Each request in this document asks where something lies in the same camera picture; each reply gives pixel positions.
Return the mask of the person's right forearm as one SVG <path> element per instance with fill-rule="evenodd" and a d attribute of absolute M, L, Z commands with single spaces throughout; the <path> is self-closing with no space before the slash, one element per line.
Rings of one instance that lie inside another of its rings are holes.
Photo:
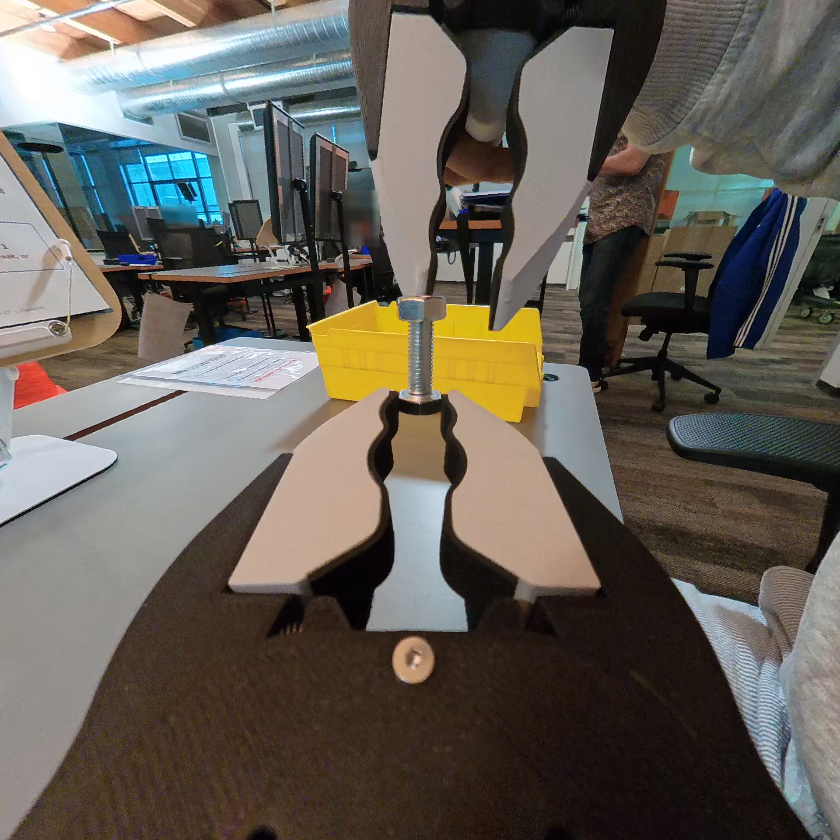
<path fill-rule="evenodd" d="M 839 2 L 674 1 L 624 123 L 710 175 L 839 197 Z"/>

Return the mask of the black mesh chair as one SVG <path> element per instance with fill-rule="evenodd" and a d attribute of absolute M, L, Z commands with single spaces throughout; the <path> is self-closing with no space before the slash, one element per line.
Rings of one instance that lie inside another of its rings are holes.
<path fill-rule="evenodd" d="M 813 574 L 839 530 L 839 426 L 756 413 L 699 413 L 672 418 L 666 430 L 678 457 L 811 485 L 826 494 Z"/>

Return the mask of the red object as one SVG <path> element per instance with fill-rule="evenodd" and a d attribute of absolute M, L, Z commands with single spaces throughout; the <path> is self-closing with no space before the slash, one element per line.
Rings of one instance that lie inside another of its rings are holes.
<path fill-rule="evenodd" d="M 29 362 L 17 367 L 14 409 L 41 403 L 66 393 L 67 390 L 55 383 L 38 362 Z"/>

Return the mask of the blue striped jacket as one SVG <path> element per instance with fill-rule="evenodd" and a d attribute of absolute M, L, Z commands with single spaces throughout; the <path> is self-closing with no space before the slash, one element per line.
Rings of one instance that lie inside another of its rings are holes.
<path fill-rule="evenodd" d="M 807 200 L 775 187 L 738 229 L 711 282 L 707 359 L 753 350 L 791 273 Z"/>

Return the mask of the grey desk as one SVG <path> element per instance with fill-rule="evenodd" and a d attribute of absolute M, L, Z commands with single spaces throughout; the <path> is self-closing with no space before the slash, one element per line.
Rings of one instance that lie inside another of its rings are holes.
<path fill-rule="evenodd" d="M 546 364 L 538 408 L 516 428 L 623 521 L 585 374 Z M 8 838 L 49 782 L 143 601 L 186 545 L 275 459 L 352 405 L 315 370 L 265 400 L 188 392 L 118 422 L 157 389 L 107 380 L 19 409 L 14 431 L 117 454 L 82 485 L 2 526 L 2 802 Z M 465 631 L 437 549 L 444 442 L 431 417 L 399 422 L 387 478 L 395 563 L 377 590 L 372 631 Z"/>

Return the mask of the dark wheeled cart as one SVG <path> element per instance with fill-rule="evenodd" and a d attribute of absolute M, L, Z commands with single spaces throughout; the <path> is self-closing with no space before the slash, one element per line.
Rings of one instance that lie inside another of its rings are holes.
<path fill-rule="evenodd" d="M 822 256 L 814 253 L 793 298 L 799 318 L 815 316 L 815 322 L 822 326 L 833 323 L 839 312 L 838 287 L 838 252 Z"/>

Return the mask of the person's right hand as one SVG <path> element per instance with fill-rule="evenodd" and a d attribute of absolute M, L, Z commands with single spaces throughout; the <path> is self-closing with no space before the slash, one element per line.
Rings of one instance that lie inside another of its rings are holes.
<path fill-rule="evenodd" d="M 468 133 L 455 142 L 444 168 L 447 186 L 512 184 L 515 179 L 516 163 L 509 148 L 477 141 Z"/>

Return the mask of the person's grey sweater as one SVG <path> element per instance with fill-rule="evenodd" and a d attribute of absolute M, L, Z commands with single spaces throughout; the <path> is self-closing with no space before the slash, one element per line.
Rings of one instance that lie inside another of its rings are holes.
<path fill-rule="evenodd" d="M 772 568 L 759 591 L 770 676 L 760 703 L 761 755 L 814 838 L 839 832 L 839 540 L 817 572 Z"/>

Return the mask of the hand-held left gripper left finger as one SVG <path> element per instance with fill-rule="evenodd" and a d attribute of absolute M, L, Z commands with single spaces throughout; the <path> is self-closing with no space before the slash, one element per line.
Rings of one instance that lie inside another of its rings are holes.
<path fill-rule="evenodd" d="M 381 388 L 295 448 L 228 578 L 232 592 L 327 596 L 353 629 L 367 627 L 394 564 L 385 479 L 398 420 L 397 393 Z"/>

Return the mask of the wooden document stand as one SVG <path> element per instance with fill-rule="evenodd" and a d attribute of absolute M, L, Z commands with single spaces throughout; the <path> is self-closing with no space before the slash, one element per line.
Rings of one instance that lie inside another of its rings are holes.
<path fill-rule="evenodd" d="M 18 366 L 96 346 L 110 338 L 121 324 L 121 305 L 116 292 L 81 242 L 80 246 L 83 255 L 77 257 L 77 264 L 97 271 L 92 278 L 101 282 L 100 290 L 112 305 L 112 311 L 11 329 L 1 326 L 2 524 L 101 474 L 117 461 L 116 453 L 106 448 L 40 434 L 13 436 Z"/>

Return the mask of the wooden-edged standing desk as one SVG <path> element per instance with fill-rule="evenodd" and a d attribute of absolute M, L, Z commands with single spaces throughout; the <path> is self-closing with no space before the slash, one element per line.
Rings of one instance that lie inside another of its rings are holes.
<path fill-rule="evenodd" d="M 469 305 L 488 307 L 494 268 L 503 246 L 499 218 L 473 218 L 461 213 L 438 228 L 435 247 L 436 283 L 465 285 Z"/>

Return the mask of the silver hex bolt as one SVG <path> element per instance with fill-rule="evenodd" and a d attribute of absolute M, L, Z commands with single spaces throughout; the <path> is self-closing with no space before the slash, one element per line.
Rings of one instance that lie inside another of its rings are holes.
<path fill-rule="evenodd" d="M 407 388 L 414 392 L 433 389 L 434 325 L 446 317 L 443 297 L 403 297 L 396 303 L 397 317 L 407 325 Z"/>

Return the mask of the brown cardboard box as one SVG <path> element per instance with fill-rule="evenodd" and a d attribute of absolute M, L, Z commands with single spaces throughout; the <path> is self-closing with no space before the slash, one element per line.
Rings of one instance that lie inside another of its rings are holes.
<path fill-rule="evenodd" d="M 671 226 L 657 236 L 657 261 L 666 259 L 667 254 L 703 253 L 711 269 L 703 269 L 698 275 L 697 294 L 706 296 L 715 272 L 739 228 L 733 217 L 723 212 L 698 212 L 689 215 L 690 224 Z"/>

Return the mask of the printed instruction paper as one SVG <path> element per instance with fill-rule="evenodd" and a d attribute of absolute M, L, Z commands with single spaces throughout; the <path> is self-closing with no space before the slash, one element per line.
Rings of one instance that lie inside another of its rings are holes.
<path fill-rule="evenodd" d="M 2 142 L 1 326 L 110 313 L 83 248 L 15 149 Z"/>

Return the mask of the yellow plastic bin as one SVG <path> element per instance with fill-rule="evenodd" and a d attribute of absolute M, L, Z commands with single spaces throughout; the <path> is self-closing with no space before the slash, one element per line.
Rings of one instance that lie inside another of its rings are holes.
<path fill-rule="evenodd" d="M 543 335 L 539 311 L 524 308 L 501 331 L 488 327 L 489 308 L 451 304 L 434 325 L 433 386 L 457 391 L 519 423 L 540 403 Z M 357 402 L 386 388 L 407 387 L 407 324 L 392 303 L 368 302 L 309 328 L 331 398 Z"/>

